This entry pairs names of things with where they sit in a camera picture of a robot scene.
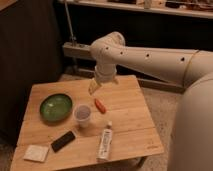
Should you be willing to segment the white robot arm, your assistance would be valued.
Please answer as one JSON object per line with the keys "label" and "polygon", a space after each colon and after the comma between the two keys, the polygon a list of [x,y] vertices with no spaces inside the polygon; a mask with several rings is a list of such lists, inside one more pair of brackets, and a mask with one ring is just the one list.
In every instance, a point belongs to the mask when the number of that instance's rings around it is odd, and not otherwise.
{"label": "white robot arm", "polygon": [[171,132],[167,171],[213,171],[213,52],[128,47],[119,32],[90,45],[94,80],[115,80],[118,65],[185,89]]}

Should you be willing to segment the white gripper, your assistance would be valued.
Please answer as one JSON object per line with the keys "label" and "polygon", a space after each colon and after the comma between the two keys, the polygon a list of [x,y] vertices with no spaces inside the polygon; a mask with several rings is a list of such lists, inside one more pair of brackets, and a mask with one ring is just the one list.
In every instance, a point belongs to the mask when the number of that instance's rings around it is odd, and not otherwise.
{"label": "white gripper", "polygon": [[113,82],[115,80],[117,70],[114,65],[96,65],[95,66],[95,78],[92,78],[89,84],[89,93],[93,94],[101,87],[100,83]]}

